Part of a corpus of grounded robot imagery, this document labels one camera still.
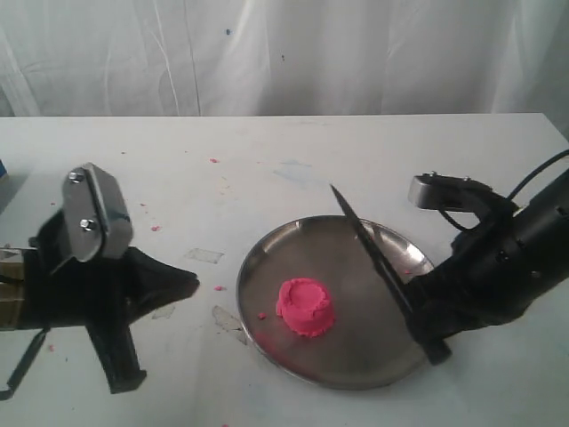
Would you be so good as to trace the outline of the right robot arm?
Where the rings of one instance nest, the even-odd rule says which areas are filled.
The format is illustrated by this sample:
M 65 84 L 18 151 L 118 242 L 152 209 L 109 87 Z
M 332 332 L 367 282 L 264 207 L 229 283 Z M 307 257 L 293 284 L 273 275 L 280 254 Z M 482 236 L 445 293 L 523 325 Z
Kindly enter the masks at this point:
M 452 254 L 403 286 L 417 342 L 511 323 L 568 277 L 568 174 L 524 207 L 479 181 L 416 175 L 410 199 L 421 209 L 473 213 Z

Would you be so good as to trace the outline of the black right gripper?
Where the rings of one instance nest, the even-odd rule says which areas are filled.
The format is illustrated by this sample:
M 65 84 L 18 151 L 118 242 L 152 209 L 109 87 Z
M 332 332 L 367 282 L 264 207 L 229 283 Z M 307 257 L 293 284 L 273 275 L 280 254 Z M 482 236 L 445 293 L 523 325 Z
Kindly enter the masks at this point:
M 479 224 L 501 221 L 516 204 L 482 183 L 446 184 L 439 213 L 459 231 L 472 231 L 449 212 L 474 214 Z M 533 301 L 568 278 L 568 198 L 534 197 L 530 204 L 469 248 L 399 290 L 405 323 L 426 356 L 452 356 L 445 339 L 510 323 Z

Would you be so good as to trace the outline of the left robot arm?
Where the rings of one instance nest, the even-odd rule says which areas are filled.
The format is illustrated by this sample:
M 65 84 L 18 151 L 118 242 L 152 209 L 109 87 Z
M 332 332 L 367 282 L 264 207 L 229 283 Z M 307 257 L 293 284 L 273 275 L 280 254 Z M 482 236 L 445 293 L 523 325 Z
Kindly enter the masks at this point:
M 87 261 L 72 254 L 62 213 L 56 213 L 17 250 L 20 260 L 1 261 L 1 328 L 37 331 L 1 391 L 10 399 L 54 328 L 82 326 L 95 349 L 111 393 L 137 390 L 140 368 L 130 326 L 151 311 L 191 297 L 194 272 L 162 263 L 127 246 L 116 258 L 97 251 Z

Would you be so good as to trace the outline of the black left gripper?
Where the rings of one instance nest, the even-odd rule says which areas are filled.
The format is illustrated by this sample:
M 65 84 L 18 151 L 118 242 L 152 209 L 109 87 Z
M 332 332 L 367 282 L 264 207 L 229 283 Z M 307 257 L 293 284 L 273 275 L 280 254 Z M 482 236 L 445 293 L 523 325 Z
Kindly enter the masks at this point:
M 100 230 L 102 222 L 86 214 L 68 224 L 60 209 L 29 240 L 17 328 L 87 325 L 110 392 L 117 394 L 137 390 L 147 377 L 127 324 L 190 298 L 199 279 L 196 273 L 162 263 L 128 243 L 117 259 L 97 252 L 84 262 L 72 254 L 75 231 L 90 237 Z M 120 318 L 127 324 L 92 324 Z

